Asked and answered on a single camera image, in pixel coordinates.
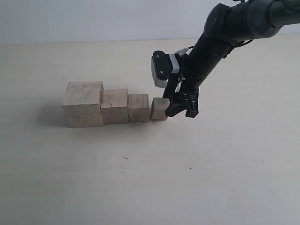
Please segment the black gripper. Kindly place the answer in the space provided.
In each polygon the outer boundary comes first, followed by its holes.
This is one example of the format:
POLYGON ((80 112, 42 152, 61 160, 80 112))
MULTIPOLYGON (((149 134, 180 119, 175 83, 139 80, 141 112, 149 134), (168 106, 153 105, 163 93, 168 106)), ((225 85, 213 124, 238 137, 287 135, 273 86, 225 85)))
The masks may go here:
POLYGON ((165 112, 167 117, 183 111, 189 118, 198 115, 199 87, 231 49, 231 38, 201 35, 189 54, 186 54, 187 48, 179 52, 180 71, 170 76, 163 94, 164 98, 170 99, 165 112), (178 82, 181 82, 180 92, 175 92, 178 82))

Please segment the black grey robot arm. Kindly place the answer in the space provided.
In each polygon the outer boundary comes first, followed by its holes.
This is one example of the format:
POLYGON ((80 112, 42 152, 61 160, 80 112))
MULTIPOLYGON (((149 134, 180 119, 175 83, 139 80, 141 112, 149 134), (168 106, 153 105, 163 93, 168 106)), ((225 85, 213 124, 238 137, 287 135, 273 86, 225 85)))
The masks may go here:
POLYGON ((176 76, 164 91, 163 97, 170 100, 166 116, 185 111, 186 117, 194 118, 199 113, 200 85, 222 59, 236 48, 271 38, 282 27, 299 22, 298 0, 241 0, 232 7, 217 4, 196 44, 170 56, 176 76))

